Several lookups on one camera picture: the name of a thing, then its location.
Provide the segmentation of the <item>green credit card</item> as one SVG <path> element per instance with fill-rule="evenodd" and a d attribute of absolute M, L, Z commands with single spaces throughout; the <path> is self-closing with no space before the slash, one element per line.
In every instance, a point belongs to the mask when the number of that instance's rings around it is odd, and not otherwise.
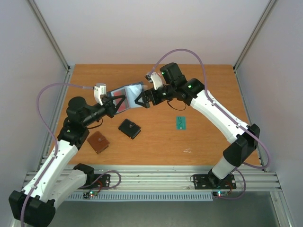
<path fill-rule="evenodd" d="M 185 130 L 186 129 L 186 117 L 185 116 L 177 116 L 176 117 L 176 129 L 177 130 Z"/>

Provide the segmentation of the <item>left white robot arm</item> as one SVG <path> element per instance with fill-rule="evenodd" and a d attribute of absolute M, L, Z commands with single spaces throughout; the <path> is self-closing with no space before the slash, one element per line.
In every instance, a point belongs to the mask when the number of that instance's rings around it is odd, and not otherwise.
<path fill-rule="evenodd" d="M 65 166 L 80 150 L 89 135 L 89 125 L 104 116 L 114 117 L 125 96 L 104 96 L 99 104 L 90 106 L 77 96 L 68 103 L 67 118 L 55 139 L 55 146 L 43 166 L 33 179 L 21 190 L 13 191 L 9 204 L 15 219 L 21 226 L 48 226 L 60 204 L 76 189 L 91 188 L 102 175 L 97 176 L 94 168 L 77 164 L 59 184 L 56 183 Z"/>

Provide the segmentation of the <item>dark blue card holder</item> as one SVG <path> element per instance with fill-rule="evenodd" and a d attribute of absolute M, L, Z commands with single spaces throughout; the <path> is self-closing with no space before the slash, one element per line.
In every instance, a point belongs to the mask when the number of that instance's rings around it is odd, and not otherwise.
<path fill-rule="evenodd" d="M 148 88 L 147 85 L 144 85 L 143 82 L 138 82 L 135 84 L 125 85 L 123 87 L 116 88 L 114 90 L 108 91 L 107 96 L 125 96 L 125 100 L 119 106 L 119 109 L 115 113 L 118 115 L 131 108 L 139 108 L 140 105 L 135 103 L 135 99 Z"/>

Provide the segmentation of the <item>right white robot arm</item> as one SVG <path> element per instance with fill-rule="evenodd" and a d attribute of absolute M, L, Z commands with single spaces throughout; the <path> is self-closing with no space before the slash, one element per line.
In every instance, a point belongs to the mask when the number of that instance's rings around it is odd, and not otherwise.
<path fill-rule="evenodd" d="M 179 66 L 172 62 L 146 75 L 153 88 L 145 90 L 135 99 L 144 108 L 177 99 L 204 115 L 230 143 L 222 158 L 208 172 L 207 181 L 213 188 L 222 186 L 228 174 L 243 164 L 258 146 L 260 128 L 247 125 L 222 106 L 198 79 L 187 80 Z"/>

